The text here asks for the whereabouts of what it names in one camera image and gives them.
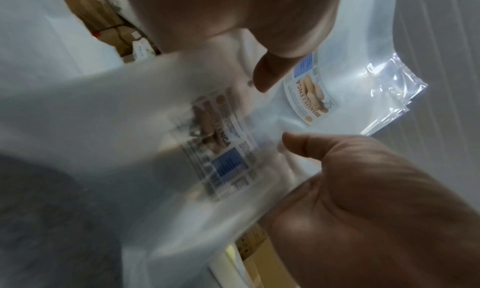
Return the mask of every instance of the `blue rectangle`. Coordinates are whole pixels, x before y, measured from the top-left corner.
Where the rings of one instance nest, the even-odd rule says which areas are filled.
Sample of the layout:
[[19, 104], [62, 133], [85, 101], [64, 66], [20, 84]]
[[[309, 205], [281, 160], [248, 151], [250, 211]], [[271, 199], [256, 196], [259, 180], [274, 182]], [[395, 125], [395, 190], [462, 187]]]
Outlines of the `blue rectangle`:
[[307, 73], [309, 70], [312, 70], [314, 67], [314, 59], [313, 59], [313, 54], [309, 54], [306, 57], [304, 57], [300, 63], [295, 66], [293, 69], [293, 74], [295, 78], [301, 76], [304, 73]]
[[228, 174], [231, 172], [236, 172], [235, 170], [239, 170], [237, 168], [241, 168], [241, 170], [248, 169], [248, 166], [245, 164], [242, 156], [237, 151], [236, 148], [233, 148], [215, 160], [212, 161], [213, 166], [216, 169], [216, 172], [222, 179], [226, 179], [229, 177]]

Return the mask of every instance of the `clear plastic bag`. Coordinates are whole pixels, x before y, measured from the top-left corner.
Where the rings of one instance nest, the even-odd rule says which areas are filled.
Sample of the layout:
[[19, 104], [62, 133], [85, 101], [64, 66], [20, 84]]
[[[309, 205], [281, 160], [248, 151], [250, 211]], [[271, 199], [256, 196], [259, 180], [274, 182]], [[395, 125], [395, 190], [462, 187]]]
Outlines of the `clear plastic bag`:
[[282, 132], [368, 135], [425, 88], [395, 54], [395, 0], [340, 4], [330, 37], [267, 94], [250, 81], [265, 49], [240, 30], [1, 100], [1, 150], [105, 199], [126, 287], [180, 286], [320, 170]]

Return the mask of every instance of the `gray surface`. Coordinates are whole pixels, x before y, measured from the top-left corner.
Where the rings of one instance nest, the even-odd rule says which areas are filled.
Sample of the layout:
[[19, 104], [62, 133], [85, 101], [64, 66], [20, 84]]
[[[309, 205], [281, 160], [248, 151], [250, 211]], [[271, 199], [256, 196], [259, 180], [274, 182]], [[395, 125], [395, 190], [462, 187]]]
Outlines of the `gray surface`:
[[402, 60], [429, 88], [376, 137], [480, 209], [480, 2], [397, 0]]

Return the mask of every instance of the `label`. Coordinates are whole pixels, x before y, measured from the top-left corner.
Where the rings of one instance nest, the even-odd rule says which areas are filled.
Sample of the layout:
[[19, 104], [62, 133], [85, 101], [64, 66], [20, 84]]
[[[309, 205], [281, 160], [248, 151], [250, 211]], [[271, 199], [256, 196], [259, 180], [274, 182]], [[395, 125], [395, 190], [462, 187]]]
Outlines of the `label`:
[[338, 107], [325, 91], [318, 71], [315, 51], [303, 58], [283, 81], [291, 107], [308, 125], [317, 124]]
[[192, 112], [175, 117], [175, 134], [208, 193], [215, 200], [256, 184], [261, 178], [255, 136], [237, 116], [231, 89], [216, 91], [192, 103]]

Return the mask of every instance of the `blue label section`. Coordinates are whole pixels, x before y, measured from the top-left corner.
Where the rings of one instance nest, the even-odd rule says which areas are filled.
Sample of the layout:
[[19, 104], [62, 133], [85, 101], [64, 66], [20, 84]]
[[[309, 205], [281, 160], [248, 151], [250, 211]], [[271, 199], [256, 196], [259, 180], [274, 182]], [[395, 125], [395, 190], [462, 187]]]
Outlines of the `blue label section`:
[[300, 63], [298, 63], [297, 66], [293, 69], [293, 74], [295, 78], [301, 76], [304, 73], [307, 73], [309, 70], [312, 70], [314, 67], [314, 59], [313, 59], [313, 54], [309, 54], [306, 57], [304, 57]]
[[213, 160], [212, 164], [223, 182], [233, 179], [249, 168], [236, 148], [225, 152]]

